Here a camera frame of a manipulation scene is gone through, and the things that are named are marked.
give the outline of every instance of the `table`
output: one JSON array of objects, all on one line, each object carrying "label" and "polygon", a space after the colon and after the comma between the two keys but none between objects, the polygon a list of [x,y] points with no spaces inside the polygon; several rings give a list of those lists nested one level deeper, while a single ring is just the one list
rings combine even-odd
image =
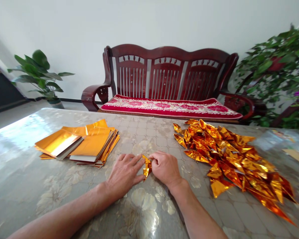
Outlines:
[{"label": "table", "polygon": [[[77,166],[68,160],[40,160],[33,147],[62,126],[84,126],[106,119],[121,139],[105,166]],[[231,188],[212,197],[210,166],[183,153],[173,137],[173,124],[184,120],[43,108],[0,129],[0,238],[37,217],[79,197],[106,180],[121,153],[149,155],[162,150],[178,159],[181,175],[229,238],[299,238],[299,205],[285,200],[283,209],[298,225],[275,216],[249,193]],[[267,129],[221,124],[241,135],[259,137]],[[294,186],[299,202],[299,163],[282,151],[259,151]],[[153,174],[122,199],[88,222],[75,238],[188,238],[182,215],[167,188]]]}]

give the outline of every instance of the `forearm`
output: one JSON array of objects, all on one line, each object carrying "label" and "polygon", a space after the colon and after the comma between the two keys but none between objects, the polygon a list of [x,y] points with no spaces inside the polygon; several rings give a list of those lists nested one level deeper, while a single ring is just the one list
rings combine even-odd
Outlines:
[{"label": "forearm", "polygon": [[182,179],[177,186],[171,187],[170,192],[183,214],[191,239],[227,238],[222,229],[200,204],[185,179]]},{"label": "forearm", "polygon": [[106,183],[101,183],[76,200],[27,224],[12,234],[9,239],[70,238],[88,220],[115,200]]}]

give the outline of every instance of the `red cushion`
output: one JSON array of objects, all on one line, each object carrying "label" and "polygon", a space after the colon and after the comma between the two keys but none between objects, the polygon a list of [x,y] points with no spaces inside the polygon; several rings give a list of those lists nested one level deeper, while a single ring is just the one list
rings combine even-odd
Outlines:
[{"label": "red cushion", "polygon": [[204,101],[153,100],[115,95],[101,106],[103,111],[161,115],[169,117],[236,120],[241,114],[223,106],[215,98]]}]

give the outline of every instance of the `plant pot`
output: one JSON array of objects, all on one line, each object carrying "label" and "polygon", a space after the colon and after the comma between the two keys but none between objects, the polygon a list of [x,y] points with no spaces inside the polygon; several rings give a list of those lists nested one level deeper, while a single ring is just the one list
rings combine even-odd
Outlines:
[{"label": "plant pot", "polygon": [[48,101],[48,102],[55,109],[64,109],[64,106],[59,98],[55,101]]}]

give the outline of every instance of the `hand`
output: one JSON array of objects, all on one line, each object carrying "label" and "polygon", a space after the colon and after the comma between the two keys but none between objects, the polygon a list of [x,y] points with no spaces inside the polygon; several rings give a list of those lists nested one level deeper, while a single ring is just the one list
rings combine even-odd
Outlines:
[{"label": "hand", "polygon": [[141,158],[141,154],[138,156],[121,154],[117,158],[110,177],[105,181],[105,185],[111,192],[114,201],[122,198],[134,185],[145,179],[145,175],[143,174],[136,175],[145,163],[145,159]]},{"label": "hand", "polygon": [[157,151],[149,156],[152,160],[153,174],[164,183],[169,190],[182,181],[180,176],[177,159],[170,154]]}]

